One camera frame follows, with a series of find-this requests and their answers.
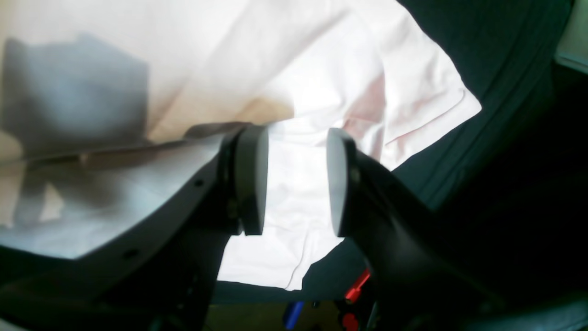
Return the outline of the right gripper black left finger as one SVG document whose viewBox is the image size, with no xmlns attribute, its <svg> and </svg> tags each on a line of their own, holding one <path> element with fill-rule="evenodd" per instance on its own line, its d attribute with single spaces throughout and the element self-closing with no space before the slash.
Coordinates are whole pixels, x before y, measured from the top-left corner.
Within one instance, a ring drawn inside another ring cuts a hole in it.
<svg viewBox="0 0 588 331">
<path fill-rule="evenodd" d="M 228 240 L 261 235 L 269 136 L 248 125 L 147 218 L 57 260 L 1 249 L 1 319 L 28 331 L 199 331 Z"/>
</svg>

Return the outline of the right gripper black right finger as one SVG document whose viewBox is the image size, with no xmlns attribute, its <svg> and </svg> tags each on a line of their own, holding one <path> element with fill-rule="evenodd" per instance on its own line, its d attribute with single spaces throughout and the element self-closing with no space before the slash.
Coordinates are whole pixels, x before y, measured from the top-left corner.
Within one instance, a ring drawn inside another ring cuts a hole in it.
<svg viewBox="0 0 588 331">
<path fill-rule="evenodd" d="M 431 212 L 341 129 L 326 143 L 334 233 L 359 247 L 377 331 L 585 331 L 581 176 L 544 180 L 469 226 Z"/>
</svg>

